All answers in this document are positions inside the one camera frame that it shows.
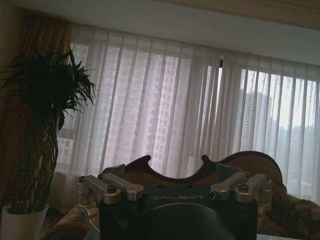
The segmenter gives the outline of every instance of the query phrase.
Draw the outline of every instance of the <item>sofa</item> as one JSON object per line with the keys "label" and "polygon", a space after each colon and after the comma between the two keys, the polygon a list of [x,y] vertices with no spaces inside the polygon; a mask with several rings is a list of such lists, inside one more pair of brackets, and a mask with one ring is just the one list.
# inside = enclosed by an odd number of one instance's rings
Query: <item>sofa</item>
{"label": "sofa", "polygon": [[[156,185],[211,185],[221,181],[215,163],[202,156],[202,166],[187,178],[169,178],[150,168],[150,156],[141,157],[124,166],[123,177],[143,186]],[[272,208],[263,218],[259,234],[300,240],[320,240],[320,206],[298,199],[287,193],[277,163],[268,155],[257,151],[242,151],[228,156],[218,163],[241,168],[249,175],[266,174],[273,181]],[[57,224],[47,231],[42,240],[82,240],[87,233],[85,217],[75,206]]]}

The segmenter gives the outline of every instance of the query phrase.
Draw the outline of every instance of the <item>beige drape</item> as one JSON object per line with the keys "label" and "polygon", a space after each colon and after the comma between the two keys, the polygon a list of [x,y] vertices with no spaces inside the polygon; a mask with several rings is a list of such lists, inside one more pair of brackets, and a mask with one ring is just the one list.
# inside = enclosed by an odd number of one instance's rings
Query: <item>beige drape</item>
{"label": "beige drape", "polygon": [[[70,22],[28,15],[21,32],[19,52],[30,55],[35,44],[48,53],[57,49],[66,52],[70,47],[70,39]],[[4,205],[16,159],[30,121],[28,108],[18,99],[3,98],[10,90],[12,89],[8,87],[0,94],[0,207]]]}

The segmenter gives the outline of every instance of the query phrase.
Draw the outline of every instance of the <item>sheer white curtain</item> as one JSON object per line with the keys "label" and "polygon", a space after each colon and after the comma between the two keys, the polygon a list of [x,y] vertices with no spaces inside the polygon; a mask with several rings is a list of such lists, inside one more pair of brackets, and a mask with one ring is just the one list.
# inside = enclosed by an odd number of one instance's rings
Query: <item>sheer white curtain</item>
{"label": "sheer white curtain", "polygon": [[203,154],[245,150],[275,158],[289,193],[320,201],[316,66],[83,25],[71,47],[97,93],[60,131],[52,206],[75,204],[79,176],[147,154],[154,170],[182,178]]}
{"label": "sheer white curtain", "polygon": [[214,149],[274,158],[290,194],[320,202],[318,66],[224,52]]}
{"label": "sheer white curtain", "polygon": [[68,209],[79,176],[147,154],[167,176],[197,170],[202,124],[213,127],[221,50],[82,25],[71,48],[92,69],[97,93],[94,107],[70,112],[60,131],[49,203]]}

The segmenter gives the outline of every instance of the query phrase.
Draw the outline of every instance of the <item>dracaena plant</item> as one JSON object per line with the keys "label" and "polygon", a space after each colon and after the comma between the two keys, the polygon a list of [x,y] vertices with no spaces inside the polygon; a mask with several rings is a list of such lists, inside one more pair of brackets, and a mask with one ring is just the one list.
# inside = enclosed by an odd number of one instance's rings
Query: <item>dracaena plant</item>
{"label": "dracaena plant", "polygon": [[48,54],[35,48],[32,55],[14,58],[7,68],[8,72],[0,74],[0,80],[5,81],[2,89],[12,86],[7,97],[20,98],[22,105],[31,109],[32,121],[23,138],[6,204],[11,214],[30,214],[42,211],[48,199],[58,157],[58,117],[63,119],[65,111],[81,111],[83,104],[93,104],[96,89],[71,50]]}
{"label": "dracaena plant", "polygon": [[80,111],[88,101],[94,103],[95,85],[82,63],[75,62],[71,49],[48,54],[36,47],[30,56],[15,57],[7,68],[11,74],[1,78],[5,80],[2,89],[14,84],[8,97],[19,96],[35,114],[59,115]]}

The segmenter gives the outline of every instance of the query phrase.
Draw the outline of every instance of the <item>braided plant trunk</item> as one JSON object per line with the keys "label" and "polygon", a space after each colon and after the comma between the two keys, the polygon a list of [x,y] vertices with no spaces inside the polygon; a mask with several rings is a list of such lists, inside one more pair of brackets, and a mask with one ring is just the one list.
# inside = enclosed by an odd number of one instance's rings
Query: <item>braided plant trunk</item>
{"label": "braided plant trunk", "polygon": [[57,117],[32,115],[7,197],[10,214],[44,209],[57,158]]}

